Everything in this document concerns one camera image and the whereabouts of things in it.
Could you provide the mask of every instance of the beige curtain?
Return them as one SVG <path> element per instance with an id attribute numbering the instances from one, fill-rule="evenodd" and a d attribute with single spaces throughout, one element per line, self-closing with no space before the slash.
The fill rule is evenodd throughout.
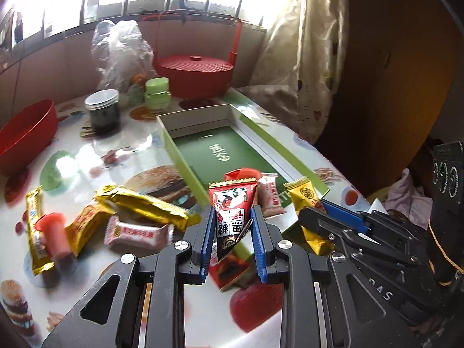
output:
<path id="1" fill-rule="evenodd" d="M 322 133 L 347 45 L 348 0 L 268 0 L 266 38 L 241 91 L 310 143 Z"/>

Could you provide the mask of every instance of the clear plastic bag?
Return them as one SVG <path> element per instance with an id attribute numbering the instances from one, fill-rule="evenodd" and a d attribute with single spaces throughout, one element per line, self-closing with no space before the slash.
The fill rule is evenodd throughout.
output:
<path id="1" fill-rule="evenodd" d="M 127 92 L 136 74 L 156 77 L 153 50 L 139 30 L 136 21 L 99 22 L 92 38 L 92 57 L 101 74 L 98 89 Z"/>

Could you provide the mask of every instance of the silver screw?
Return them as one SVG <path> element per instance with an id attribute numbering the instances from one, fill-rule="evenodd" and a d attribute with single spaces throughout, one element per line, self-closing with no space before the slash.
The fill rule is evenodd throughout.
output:
<path id="1" fill-rule="evenodd" d="M 129 264 L 132 263 L 135 260 L 135 256 L 132 254 L 124 254 L 121 256 L 121 262 L 124 264 Z"/>
<path id="2" fill-rule="evenodd" d="M 176 250 L 185 250 L 188 247 L 189 243 L 187 241 L 177 241 L 174 244 Z"/>
<path id="3" fill-rule="evenodd" d="M 290 241 L 287 241 L 286 239 L 282 239 L 282 241 L 279 241 L 278 245 L 281 249 L 284 249 L 284 250 L 287 250 L 291 246 L 293 246 L 293 244 Z"/>
<path id="4" fill-rule="evenodd" d="M 345 256 L 341 252 L 334 252 L 332 254 L 332 260 L 337 263 L 343 263 L 345 261 Z"/>

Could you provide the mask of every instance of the red basket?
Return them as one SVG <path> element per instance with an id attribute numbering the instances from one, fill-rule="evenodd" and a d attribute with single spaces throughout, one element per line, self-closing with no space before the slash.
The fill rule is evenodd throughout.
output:
<path id="1" fill-rule="evenodd" d="M 58 127 L 53 101 L 44 99 L 26 107 L 0 131 L 0 173 L 15 175 L 52 141 Z"/>
<path id="2" fill-rule="evenodd" d="M 175 55 L 158 59 L 158 34 L 161 16 L 175 14 L 184 17 L 185 14 L 206 14 L 198 11 L 175 10 L 164 11 L 158 16 L 158 29 L 156 31 L 155 48 L 153 49 L 153 67 L 161 77 L 169 78 L 169 90 L 175 97 L 183 99 L 207 99 L 224 95 L 231 85 L 232 73 L 237 57 L 238 41 L 242 29 L 242 21 L 223 14 L 208 14 L 235 20 L 237 28 L 232 49 L 227 61 L 214 57 L 198 55 Z"/>

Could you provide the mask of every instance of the cardboard box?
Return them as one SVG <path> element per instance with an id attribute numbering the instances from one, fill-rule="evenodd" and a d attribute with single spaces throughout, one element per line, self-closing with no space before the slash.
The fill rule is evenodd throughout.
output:
<path id="1" fill-rule="evenodd" d="M 284 233 L 297 215 L 283 183 L 308 177 L 323 197 L 328 187 L 285 145 L 229 104 L 194 108 L 158 116 L 160 136 L 175 166 L 200 205 L 209 205 L 208 183 L 219 182 L 240 167 L 279 173 L 278 191 L 287 213 L 267 219 Z M 247 260 L 253 253 L 248 234 L 234 248 Z"/>

